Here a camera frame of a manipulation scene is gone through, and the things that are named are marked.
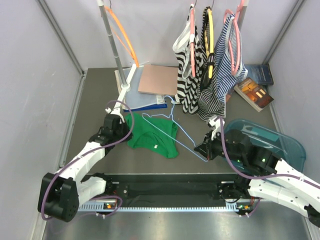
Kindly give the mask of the green tank top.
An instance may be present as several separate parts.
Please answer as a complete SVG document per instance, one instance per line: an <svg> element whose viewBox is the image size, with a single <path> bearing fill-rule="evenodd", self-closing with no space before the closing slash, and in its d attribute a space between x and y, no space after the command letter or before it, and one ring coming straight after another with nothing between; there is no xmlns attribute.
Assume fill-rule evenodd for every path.
<svg viewBox="0 0 320 240"><path fill-rule="evenodd" d="M169 119L153 118L134 113L127 114L124 119L132 130L132 138L127 145L132 149L151 150L167 159L176 158L178 125Z"/></svg>

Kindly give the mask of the light blue wire hanger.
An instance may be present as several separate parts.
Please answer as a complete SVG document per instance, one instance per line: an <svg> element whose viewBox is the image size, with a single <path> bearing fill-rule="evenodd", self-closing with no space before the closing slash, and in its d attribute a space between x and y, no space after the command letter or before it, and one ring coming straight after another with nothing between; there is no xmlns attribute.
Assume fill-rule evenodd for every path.
<svg viewBox="0 0 320 240"><path fill-rule="evenodd" d="M142 118L149 123L151 126L155 127L157 130L159 130L161 133L163 133L164 135L166 135L167 137L169 137L171 140L173 140L175 143L178 143L179 145L181 145L182 147L184 147L185 149L187 149L190 153L192 153L193 155L195 155L197 158L201 159L203 162L207 163L208 160L205 159L203 156L198 155L195 151L193 151L191 148L189 148L188 146L186 146L185 144L183 144L182 142L180 142L179 140L177 140L176 138L173 138L172 136L170 136L168 133L166 133L164 130L162 130L161 128L157 127L156 125L154 125L152 122L150 122L148 119L146 119L146 117L148 118L153 118L153 117L164 117L170 121L172 121L174 124L177 125L177 127L185 134L185 136L193 143L193 146L196 146L195 141L193 140L193 138L186 132L186 130L178 123L175 121L174 119L174 110L175 110L175 106L176 106L176 101L169 95L165 95L163 96L163 99L165 100L166 98L169 98L171 100L171 104L172 107L170 109L170 113L169 115L165 115L163 113L159 113L159 114L152 114L149 115L148 113L143 112L141 114Z"/></svg>

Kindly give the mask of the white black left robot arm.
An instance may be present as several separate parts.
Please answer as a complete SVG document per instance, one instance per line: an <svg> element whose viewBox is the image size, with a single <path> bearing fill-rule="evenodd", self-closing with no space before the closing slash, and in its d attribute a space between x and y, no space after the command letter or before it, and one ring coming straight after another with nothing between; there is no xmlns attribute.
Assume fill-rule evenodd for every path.
<svg viewBox="0 0 320 240"><path fill-rule="evenodd" d="M113 185L102 174L83 179L115 145L132 138L134 126L134 121L128 123L119 115L107 114L103 126L68 164L44 175L37 205L43 220L55 218L68 223L82 204L97 195L106 199L113 194Z"/></svg>

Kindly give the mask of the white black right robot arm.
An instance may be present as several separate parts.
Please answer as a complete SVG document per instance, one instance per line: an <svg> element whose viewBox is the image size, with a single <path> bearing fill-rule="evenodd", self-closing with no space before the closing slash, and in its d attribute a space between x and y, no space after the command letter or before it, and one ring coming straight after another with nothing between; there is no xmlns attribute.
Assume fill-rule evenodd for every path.
<svg viewBox="0 0 320 240"><path fill-rule="evenodd" d="M269 149L252 143L240 130L211 131L195 151L213 160L224 157L237 173L233 192L272 201L320 225L320 184Z"/></svg>

